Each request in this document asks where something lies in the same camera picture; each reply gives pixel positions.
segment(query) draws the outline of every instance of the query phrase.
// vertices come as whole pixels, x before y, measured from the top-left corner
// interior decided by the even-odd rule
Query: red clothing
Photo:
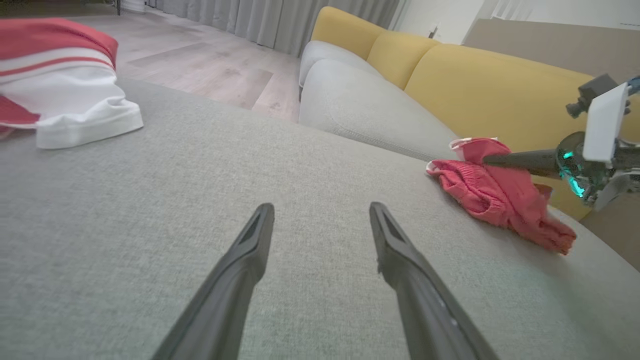
[[[66,19],[0,20],[0,60],[19,58],[65,47],[100,51],[115,67],[118,42],[89,26]]]
[[[477,138],[459,150],[466,161],[435,160],[427,172],[467,213],[567,255],[575,232],[547,213],[550,188],[536,187],[526,170],[483,165],[485,156],[510,154],[509,148],[494,139]]]

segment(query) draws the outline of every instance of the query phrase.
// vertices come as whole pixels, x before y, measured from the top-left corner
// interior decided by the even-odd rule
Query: yellow cushion
[[[571,118],[578,86],[592,77],[542,63],[459,45],[429,50],[405,92],[460,137],[498,136],[512,151],[553,149],[583,131],[586,116]],[[568,185],[534,178],[554,188],[551,204],[576,219],[589,212]]]
[[[424,54],[440,42],[396,31],[385,31],[373,43],[367,62],[395,86],[404,89]]]
[[[318,14],[311,40],[339,46],[366,60],[373,43],[384,31],[348,12],[325,6]]]

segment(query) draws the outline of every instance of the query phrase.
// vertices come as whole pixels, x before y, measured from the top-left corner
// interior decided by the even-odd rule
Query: clothing
[[[567,255],[574,231],[547,213],[551,189],[536,186],[526,170],[483,165],[489,155],[511,151],[496,139],[467,138],[451,143],[462,161],[434,160],[427,173],[480,220],[514,230],[545,249]]]
[[[118,42],[65,19],[0,20],[0,134],[36,129],[60,149],[143,126],[117,85]]]

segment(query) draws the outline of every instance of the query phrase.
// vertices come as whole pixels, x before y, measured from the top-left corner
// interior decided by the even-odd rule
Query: sofa
[[[300,65],[300,124],[424,161],[456,138],[498,137],[513,152],[555,148],[584,131],[565,105],[592,77],[530,60],[385,30],[332,7],[316,20]],[[640,109],[640,99],[632,108]],[[622,135],[640,141],[640,111]],[[589,213],[561,181],[551,205]]]
[[[240,359],[408,358],[396,294],[377,273],[372,201],[501,359],[640,353],[640,273],[564,213],[551,209],[578,235],[568,256],[474,220],[424,160],[118,85],[144,128],[57,151],[29,132],[0,142],[3,359],[150,359],[262,202],[275,224]]]

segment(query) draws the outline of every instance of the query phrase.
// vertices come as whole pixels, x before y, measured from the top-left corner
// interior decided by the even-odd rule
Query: red stripe
[[[21,72],[27,72],[27,71],[31,71],[31,70],[35,70],[35,69],[39,69],[41,67],[45,67],[45,66],[49,66],[49,65],[55,65],[58,63],[66,63],[66,62],[70,62],[70,61],[95,61],[98,63],[103,63],[106,65],[109,65],[109,67],[111,67],[113,69],[113,66],[104,61],[104,60],[100,60],[100,59],[96,59],[96,58],[89,58],[87,56],[69,56],[68,58],[60,58],[60,59],[53,59],[53,60],[49,60],[49,61],[45,61],[42,63],[37,63],[34,65],[30,65],[27,67],[21,67],[21,68],[17,68],[17,69],[13,69],[13,70],[7,70],[7,71],[0,71],[0,76],[7,76],[7,75],[14,75],[14,74],[20,74]]]

